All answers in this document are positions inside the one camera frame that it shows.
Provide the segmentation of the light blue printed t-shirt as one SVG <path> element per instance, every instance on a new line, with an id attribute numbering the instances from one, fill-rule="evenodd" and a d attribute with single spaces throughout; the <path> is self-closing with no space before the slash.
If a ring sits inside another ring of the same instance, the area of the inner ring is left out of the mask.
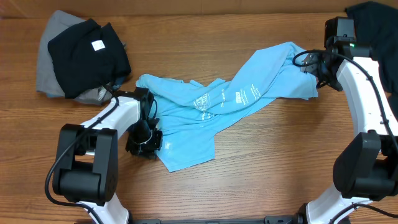
<path id="1" fill-rule="evenodd" d="M 169 172 L 215 158 L 214 136 L 277 98 L 316 98 L 316 78 L 293 65 L 302 48 L 292 42 L 260 49 L 234 78 L 209 85 L 143 74 L 136 86 L 155 96 L 163 132 L 157 156 Z"/>

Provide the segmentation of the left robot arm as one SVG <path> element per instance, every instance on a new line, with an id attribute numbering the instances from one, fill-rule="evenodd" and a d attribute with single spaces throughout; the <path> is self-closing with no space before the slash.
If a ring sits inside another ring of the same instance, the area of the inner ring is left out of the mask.
<path id="1" fill-rule="evenodd" d="M 118 141 L 128 133 L 127 152 L 155 159 L 162 145 L 158 106 L 147 88 L 111 95 L 109 105 L 94 118 L 61 128 L 44 190 L 54 204 L 85 209 L 94 223 L 132 223 L 131 212 L 116 195 Z"/>

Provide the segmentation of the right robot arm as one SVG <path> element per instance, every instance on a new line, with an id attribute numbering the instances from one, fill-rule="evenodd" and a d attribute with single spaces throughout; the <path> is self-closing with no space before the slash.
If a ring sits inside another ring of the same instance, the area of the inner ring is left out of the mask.
<path id="1" fill-rule="evenodd" d="M 343 91 L 354 125 L 354 139 L 333 165 L 333 183 L 292 217 L 265 217 L 265 223 L 349 223 L 360 207 L 391 217 L 372 202 L 397 195 L 397 120 L 381 85 L 372 48 L 356 41 L 354 20 L 325 23 L 323 50 L 303 52 L 298 65 L 314 75 L 317 88 Z"/>

